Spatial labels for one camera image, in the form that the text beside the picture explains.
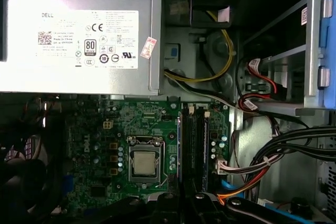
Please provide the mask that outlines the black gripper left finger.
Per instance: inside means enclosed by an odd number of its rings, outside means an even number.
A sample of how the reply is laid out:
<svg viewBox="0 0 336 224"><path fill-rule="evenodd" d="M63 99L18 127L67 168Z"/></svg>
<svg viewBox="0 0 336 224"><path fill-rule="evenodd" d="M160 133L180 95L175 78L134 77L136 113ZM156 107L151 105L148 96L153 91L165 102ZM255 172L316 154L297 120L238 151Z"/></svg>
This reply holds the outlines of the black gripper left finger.
<svg viewBox="0 0 336 224"><path fill-rule="evenodd" d="M174 193L129 196L97 211L97 223L180 223L180 198Z"/></svg>

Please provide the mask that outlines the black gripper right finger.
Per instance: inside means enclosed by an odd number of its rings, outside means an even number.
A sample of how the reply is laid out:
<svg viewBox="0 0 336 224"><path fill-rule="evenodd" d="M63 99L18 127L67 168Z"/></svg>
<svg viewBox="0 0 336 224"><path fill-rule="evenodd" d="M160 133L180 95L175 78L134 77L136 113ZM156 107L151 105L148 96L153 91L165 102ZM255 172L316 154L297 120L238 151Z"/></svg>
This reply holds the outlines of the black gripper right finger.
<svg viewBox="0 0 336 224"><path fill-rule="evenodd" d="M222 205L214 195L197 191L193 183L184 184L184 218L186 223L299 223L239 197Z"/></svg>

